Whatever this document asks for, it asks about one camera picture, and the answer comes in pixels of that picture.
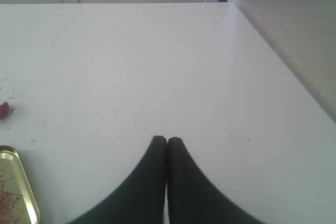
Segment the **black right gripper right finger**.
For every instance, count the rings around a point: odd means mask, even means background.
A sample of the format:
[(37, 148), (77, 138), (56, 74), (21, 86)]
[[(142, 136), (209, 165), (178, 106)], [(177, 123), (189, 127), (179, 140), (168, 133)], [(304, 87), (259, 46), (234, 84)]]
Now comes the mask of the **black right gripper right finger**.
[(167, 200), (170, 223), (261, 223), (211, 183), (178, 137), (167, 143)]

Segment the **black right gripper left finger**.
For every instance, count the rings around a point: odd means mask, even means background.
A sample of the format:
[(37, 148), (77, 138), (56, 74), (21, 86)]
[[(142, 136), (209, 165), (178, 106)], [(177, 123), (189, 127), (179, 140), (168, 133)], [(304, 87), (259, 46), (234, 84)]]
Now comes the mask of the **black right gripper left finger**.
[(71, 223), (163, 223), (167, 140), (154, 136), (131, 174), (97, 206)]

